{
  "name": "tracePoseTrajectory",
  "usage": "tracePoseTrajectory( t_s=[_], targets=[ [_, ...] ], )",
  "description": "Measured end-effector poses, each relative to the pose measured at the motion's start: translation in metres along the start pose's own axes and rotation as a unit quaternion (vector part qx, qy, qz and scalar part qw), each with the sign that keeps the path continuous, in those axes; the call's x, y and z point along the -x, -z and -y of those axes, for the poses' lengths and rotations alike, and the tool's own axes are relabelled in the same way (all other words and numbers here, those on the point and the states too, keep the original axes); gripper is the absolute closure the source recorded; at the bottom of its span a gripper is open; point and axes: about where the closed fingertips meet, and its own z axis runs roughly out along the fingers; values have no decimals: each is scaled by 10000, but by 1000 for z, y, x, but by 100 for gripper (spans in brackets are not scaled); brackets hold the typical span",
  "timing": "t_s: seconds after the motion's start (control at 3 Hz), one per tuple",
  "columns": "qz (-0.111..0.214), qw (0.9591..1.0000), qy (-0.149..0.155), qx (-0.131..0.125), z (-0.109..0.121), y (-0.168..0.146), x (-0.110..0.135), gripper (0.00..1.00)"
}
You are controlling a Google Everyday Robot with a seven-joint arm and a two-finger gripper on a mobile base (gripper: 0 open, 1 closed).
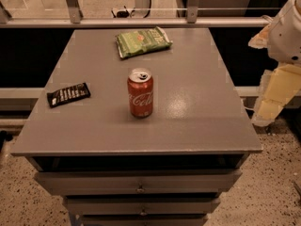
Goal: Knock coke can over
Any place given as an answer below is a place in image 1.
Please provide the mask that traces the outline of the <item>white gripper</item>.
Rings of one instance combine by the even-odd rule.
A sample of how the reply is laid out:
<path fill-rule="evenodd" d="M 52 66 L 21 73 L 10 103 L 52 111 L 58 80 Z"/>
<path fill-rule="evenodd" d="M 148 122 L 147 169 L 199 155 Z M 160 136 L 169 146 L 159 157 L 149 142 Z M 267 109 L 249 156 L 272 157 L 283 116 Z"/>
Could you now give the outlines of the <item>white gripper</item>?
<path fill-rule="evenodd" d="M 261 77 L 251 122 L 264 127 L 274 122 L 301 90 L 301 0 L 288 0 L 271 25 L 252 37 L 248 46 L 267 48 L 269 57 L 283 62 L 273 71 L 265 70 Z"/>

